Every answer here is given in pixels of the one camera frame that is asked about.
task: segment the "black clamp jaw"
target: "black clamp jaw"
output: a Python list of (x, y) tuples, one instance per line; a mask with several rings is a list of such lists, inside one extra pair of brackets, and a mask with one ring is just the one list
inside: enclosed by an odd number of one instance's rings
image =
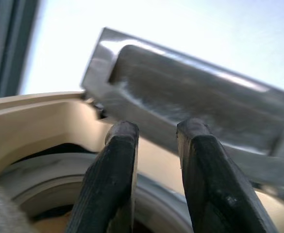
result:
[[(109, 131), (87, 170), (66, 233), (130, 233), (138, 128), (127, 121)], [(254, 189), (201, 121), (177, 126), (184, 191), (195, 233), (276, 233)]]

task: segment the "beige plastic part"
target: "beige plastic part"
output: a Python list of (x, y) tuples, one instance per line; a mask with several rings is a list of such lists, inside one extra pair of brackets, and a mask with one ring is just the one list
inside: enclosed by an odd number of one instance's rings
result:
[[(81, 93), (48, 93), (0, 99), (0, 172), (30, 154), (63, 143), (100, 151), (110, 125), (81, 100)], [(138, 170), (183, 194), (179, 158), (143, 139), (139, 140)], [(281, 233), (284, 203), (257, 193)]]

